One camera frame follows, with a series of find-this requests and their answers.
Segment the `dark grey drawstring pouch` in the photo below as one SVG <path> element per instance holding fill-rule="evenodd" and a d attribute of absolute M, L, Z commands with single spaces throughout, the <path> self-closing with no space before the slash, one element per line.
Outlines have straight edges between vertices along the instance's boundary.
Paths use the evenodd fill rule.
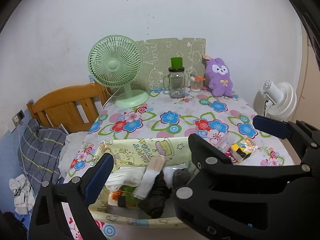
<path fill-rule="evenodd" d="M 191 178 L 192 174 L 187 168 L 177 169 L 172 176 L 172 189 L 185 185 Z"/>

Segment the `black plastic bag bundle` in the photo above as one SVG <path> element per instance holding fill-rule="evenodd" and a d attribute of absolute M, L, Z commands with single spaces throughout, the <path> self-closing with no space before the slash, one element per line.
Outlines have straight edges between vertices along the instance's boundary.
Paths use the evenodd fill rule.
<path fill-rule="evenodd" d="M 152 186 L 148 196 L 141 200 L 138 207 L 152 219 L 160 218 L 163 215 L 165 202 L 170 198 L 172 189 L 167 187 L 164 180 L 164 173 L 161 171 Z"/>

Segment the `pink wet wipes pack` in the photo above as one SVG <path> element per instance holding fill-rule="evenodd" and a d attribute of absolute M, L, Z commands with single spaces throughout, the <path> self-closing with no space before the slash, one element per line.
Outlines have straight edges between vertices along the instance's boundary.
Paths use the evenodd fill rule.
<path fill-rule="evenodd" d="M 152 170 L 152 171 L 155 171 L 155 172 L 161 172 L 161 170 L 163 169 L 163 166 L 166 162 L 166 159 L 164 156 L 162 155 L 157 155 L 155 157 L 153 157 L 148 166 L 147 166 L 147 169 L 148 170 Z"/>

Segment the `white towel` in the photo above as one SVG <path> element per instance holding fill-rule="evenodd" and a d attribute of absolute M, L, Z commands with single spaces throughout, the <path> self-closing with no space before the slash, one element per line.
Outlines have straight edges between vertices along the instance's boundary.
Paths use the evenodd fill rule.
<path fill-rule="evenodd" d="M 163 168 L 140 167 L 120 167 L 112 172 L 105 186 L 109 191 L 115 192 L 122 186 L 134 187 L 133 196 L 140 200 L 145 199 L 156 180 L 156 177 L 162 172 Z"/>

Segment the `crumpled white cloth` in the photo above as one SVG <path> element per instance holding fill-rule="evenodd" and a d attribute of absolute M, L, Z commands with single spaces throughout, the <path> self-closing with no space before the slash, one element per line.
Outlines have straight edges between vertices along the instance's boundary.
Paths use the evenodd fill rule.
<path fill-rule="evenodd" d="M 15 212 L 19 215 L 27 215 L 35 204 L 33 188 L 28 178 L 21 174 L 9 180 L 9 187 L 13 193 Z"/>

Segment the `white standing fan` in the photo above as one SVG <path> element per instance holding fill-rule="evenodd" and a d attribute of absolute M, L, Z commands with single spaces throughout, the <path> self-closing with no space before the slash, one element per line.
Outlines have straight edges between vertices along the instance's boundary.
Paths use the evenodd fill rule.
<path fill-rule="evenodd" d="M 253 108 L 265 117 L 285 121 L 296 108 L 297 95 L 288 82 L 266 80 L 257 92 Z"/>

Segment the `yellow snack packet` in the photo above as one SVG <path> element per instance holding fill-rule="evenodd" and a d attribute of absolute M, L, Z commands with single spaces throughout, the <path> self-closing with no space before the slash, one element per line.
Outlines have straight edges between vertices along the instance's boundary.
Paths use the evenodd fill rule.
<path fill-rule="evenodd" d="M 249 138 L 234 143 L 230 148 L 232 157 L 238 163 L 249 158 L 257 149 L 258 146 Z"/>

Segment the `blue plaid pillow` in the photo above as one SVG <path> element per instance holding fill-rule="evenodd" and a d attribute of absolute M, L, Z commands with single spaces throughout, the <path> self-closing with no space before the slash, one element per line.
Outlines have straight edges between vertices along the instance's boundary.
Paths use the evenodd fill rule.
<path fill-rule="evenodd" d="M 60 153 L 67 134 L 60 128 L 44 127 L 31 119 L 20 140 L 18 159 L 34 192 L 42 182 L 58 184 L 62 175 L 58 168 Z"/>

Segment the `floral tablecloth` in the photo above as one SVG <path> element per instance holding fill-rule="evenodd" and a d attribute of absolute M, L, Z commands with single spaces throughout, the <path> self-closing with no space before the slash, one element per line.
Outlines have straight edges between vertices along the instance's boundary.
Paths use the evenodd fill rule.
<path fill-rule="evenodd" d="M 209 91 L 188 90 L 185 97 L 173 99 L 162 89 L 148 92 L 147 102 L 133 108 L 118 108 L 110 101 L 97 117 L 82 142 L 77 143 L 69 161 L 66 181 L 82 176 L 101 155 L 105 140 L 188 138 L 197 134 L 212 145 L 227 133 L 240 140 L 251 139 L 258 149 L 242 162 L 246 166 L 289 166 L 293 160 L 282 142 L 253 127 L 256 113 L 238 95 L 214 97 Z"/>

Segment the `yellow cartoon fabric storage box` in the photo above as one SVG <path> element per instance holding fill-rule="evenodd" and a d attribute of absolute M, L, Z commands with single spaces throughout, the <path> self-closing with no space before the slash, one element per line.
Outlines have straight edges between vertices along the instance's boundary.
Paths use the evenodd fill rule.
<path fill-rule="evenodd" d="M 102 141 L 98 154 L 109 153 L 114 159 L 112 172 L 120 167 L 148 166 L 150 160 L 162 155 L 166 162 L 163 166 L 164 180 L 167 187 L 172 189 L 172 176 L 177 169 L 187 168 L 194 175 L 196 167 L 191 162 L 191 151 L 188 139 L 182 138 L 152 138 L 152 139 L 129 139 L 129 140 L 105 140 Z M 171 194 L 165 202 L 163 215 L 152 219 L 140 208 L 128 209 L 125 207 L 109 206 L 109 191 L 104 185 L 96 202 L 89 206 L 94 219 L 101 222 L 134 225 L 147 228 L 185 228 L 185 224 L 177 218 L 174 200 Z"/>

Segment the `purple plush toy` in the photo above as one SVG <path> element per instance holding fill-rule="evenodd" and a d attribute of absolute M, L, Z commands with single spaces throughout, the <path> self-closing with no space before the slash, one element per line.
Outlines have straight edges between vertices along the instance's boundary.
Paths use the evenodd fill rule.
<path fill-rule="evenodd" d="M 208 87 L 215 97 L 232 97 L 233 83 L 230 78 L 230 71 L 223 59 L 203 56 L 205 61 L 205 76 L 209 80 Z"/>

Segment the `small orange lid jar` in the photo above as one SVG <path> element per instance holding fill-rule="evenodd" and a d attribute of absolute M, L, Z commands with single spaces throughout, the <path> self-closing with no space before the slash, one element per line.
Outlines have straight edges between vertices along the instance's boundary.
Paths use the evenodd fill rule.
<path fill-rule="evenodd" d="M 203 86 L 203 83 L 204 83 L 205 80 L 206 79 L 204 77 L 191 75 L 190 76 L 190 88 L 191 88 L 191 91 L 200 92 L 201 91 L 201 87 Z"/>

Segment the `glass jar with green lid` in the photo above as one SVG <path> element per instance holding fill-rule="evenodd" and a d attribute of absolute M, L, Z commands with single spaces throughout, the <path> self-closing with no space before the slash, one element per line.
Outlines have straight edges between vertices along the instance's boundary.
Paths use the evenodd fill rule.
<path fill-rule="evenodd" d="M 181 57 L 172 57 L 171 66 L 168 68 L 168 74 L 163 77 L 164 93 L 169 94 L 173 99 L 185 97 L 185 74 L 183 59 Z"/>

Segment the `green cartoon cardboard panel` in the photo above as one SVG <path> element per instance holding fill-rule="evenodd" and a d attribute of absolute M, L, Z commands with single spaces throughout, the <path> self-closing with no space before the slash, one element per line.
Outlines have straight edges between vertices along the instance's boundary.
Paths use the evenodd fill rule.
<path fill-rule="evenodd" d="M 143 66 L 139 76 L 131 83 L 133 89 L 163 88 L 163 77 L 169 74 L 173 57 L 182 58 L 187 87 L 190 86 L 191 75 L 204 77 L 204 38 L 158 38 L 141 40 L 137 44 L 143 55 Z"/>

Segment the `green desk fan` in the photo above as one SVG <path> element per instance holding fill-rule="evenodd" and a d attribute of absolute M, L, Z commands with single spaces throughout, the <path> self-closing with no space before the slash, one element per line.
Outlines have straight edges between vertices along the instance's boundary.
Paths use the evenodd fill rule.
<path fill-rule="evenodd" d="M 100 39 L 88 56 L 88 70 L 93 79 L 108 88 L 123 88 L 115 99 L 118 108 L 132 108 L 145 103 L 149 95 L 132 89 L 143 65 L 142 52 L 136 42 L 123 35 L 109 35 Z"/>

